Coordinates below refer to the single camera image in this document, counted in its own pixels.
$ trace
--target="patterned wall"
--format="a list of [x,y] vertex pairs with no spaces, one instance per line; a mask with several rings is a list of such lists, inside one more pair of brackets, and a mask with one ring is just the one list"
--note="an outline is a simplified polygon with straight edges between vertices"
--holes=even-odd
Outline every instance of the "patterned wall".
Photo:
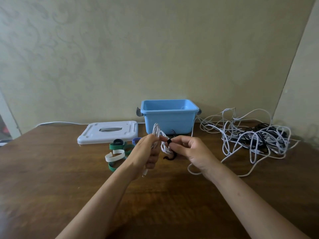
[[0,0],[0,87],[22,132],[144,99],[274,112],[313,1]]

